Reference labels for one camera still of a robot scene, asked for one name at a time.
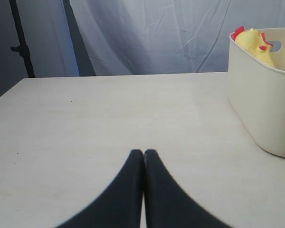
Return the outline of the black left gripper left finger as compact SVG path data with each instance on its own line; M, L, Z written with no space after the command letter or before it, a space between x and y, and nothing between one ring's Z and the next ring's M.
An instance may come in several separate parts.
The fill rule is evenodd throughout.
M143 152L131 150L107 188L59 228L139 228L143 200Z

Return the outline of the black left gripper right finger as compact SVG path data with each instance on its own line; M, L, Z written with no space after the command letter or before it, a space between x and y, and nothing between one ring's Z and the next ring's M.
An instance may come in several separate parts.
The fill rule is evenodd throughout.
M144 204L148 228L229 228L175 181L156 150L144 153Z

